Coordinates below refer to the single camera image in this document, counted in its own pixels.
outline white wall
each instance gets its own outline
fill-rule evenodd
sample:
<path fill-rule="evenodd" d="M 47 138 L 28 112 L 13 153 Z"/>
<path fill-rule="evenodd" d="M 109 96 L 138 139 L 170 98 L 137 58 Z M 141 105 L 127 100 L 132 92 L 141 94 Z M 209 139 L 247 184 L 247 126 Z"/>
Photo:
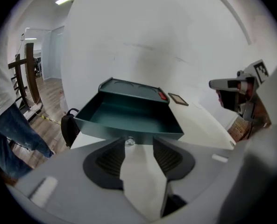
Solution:
<path fill-rule="evenodd" d="M 277 23 L 260 0 L 227 0 L 241 18 L 251 44 L 244 44 L 241 64 L 245 68 L 262 59 L 272 74 L 277 67 Z M 236 77 L 234 70 L 230 76 Z M 220 73 L 220 78 L 228 78 Z M 226 128 L 229 129 L 235 120 L 231 111 L 224 110 L 215 99 L 215 93 L 207 91 L 200 103 Z"/>
<path fill-rule="evenodd" d="M 61 79 L 62 37 L 64 27 L 51 32 L 49 44 L 49 72 L 50 77 Z"/>
<path fill-rule="evenodd" d="M 28 6 L 33 2 L 33 0 L 19 0 L 16 6 L 11 10 L 9 17 L 9 40 L 8 40 L 8 51 L 7 59 L 11 62 L 16 55 L 18 47 L 16 47 L 17 40 L 20 39 L 20 35 L 17 34 L 17 28 L 15 27 L 17 22 L 20 20 L 21 16 L 28 8 Z"/>
<path fill-rule="evenodd" d="M 40 53 L 42 50 L 43 37 L 48 30 L 27 29 L 25 32 L 25 38 L 36 38 L 36 40 L 25 40 L 26 43 L 34 44 L 34 54 Z"/>
<path fill-rule="evenodd" d="M 111 76 L 198 101 L 210 79 L 243 68 L 245 44 L 219 0 L 75 0 L 62 58 L 68 106 L 84 106 Z"/>
<path fill-rule="evenodd" d="M 51 31 L 47 32 L 43 37 L 42 42 L 42 57 L 41 57 L 41 66 L 42 66 L 42 77 L 43 79 L 50 78 L 49 71 L 49 45 L 50 45 Z"/>
<path fill-rule="evenodd" d="M 72 2 L 68 1 L 60 6 L 57 6 L 54 10 L 54 17 L 52 22 L 52 29 L 57 29 L 65 25 L 65 21 L 69 14 Z"/>
<path fill-rule="evenodd" d="M 48 0 L 34 0 L 25 10 L 24 14 L 14 26 L 13 32 L 10 34 L 10 39 L 15 42 L 11 42 L 11 56 L 13 58 L 20 46 L 21 34 L 25 33 L 26 28 L 52 29 L 53 12 L 50 9 L 52 5 Z M 24 57 L 24 47 L 21 48 L 19 53 Z"/>
<path fill-rule="evenodd" d="M 34 54 L 34 58 L 39 58 L 39 57 L 42 57 L 42 53 L 41 52 Z"/>

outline black bag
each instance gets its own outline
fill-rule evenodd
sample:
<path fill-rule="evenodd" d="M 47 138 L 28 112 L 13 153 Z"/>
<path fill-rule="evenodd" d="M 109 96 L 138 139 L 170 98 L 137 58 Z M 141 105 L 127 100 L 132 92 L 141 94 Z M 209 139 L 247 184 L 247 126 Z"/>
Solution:
<path fill-rule="evenodd" d="M 74 115 L 70 114 L 70 112 L 74 110 L 79 112 L 78 109 L 70 109 L 67 115 L 62 117 L 62 134 L 64 140 L 66 142 L 67 147 L 71 147 L 80 130 L 74 120 Z"/>

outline teal tray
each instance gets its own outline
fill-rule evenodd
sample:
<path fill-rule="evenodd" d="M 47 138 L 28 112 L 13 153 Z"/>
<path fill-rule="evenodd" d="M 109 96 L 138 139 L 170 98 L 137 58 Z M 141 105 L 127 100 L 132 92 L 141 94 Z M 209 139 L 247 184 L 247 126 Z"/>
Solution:
<path fill-rule="evenodd" d="M 160 88 L 130 81 L 109 78 L 100 84 L 98 92 L 148 99 L 169 104 L 170 99 Z"/>
<path fill-rule="evenodd" d="M 152 144 L 153 136 L 178 140 L 184 135 L 168 102 L 100 89 L 75 121 L 82 133 L 105 140 L 133 137 L 137 144 Z"/>

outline person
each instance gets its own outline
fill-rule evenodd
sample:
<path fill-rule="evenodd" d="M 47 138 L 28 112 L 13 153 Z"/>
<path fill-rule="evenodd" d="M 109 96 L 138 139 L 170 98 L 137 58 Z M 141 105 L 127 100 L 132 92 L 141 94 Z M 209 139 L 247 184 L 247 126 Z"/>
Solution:
<path fill-rule="evenodd" d="M 7 30 L 0 33 L 0 168 L 11 178 L 19 179 L 32 170 L 19 159 L 8 144 L 8 138 L 29 150 L 37 150 L 50 158 L 46 142 L 30 127 L 15 104 L 16 93 L 7 65 Z"/>

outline jeans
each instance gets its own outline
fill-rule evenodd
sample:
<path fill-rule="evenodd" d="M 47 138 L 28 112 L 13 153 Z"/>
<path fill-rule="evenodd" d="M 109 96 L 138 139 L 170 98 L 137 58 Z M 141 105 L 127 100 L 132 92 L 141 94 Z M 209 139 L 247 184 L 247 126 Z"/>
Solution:
<path fill-rule="evenodd" d="M 30 150 L 37 150 L 50 158 L 53 153 L 46 142 L 30 127 L 16 104 L 12 104 L 0 115 L 0 168 L 12 178 L 20 178 L 32 170 L 10 149 L 12 139 Z"/>

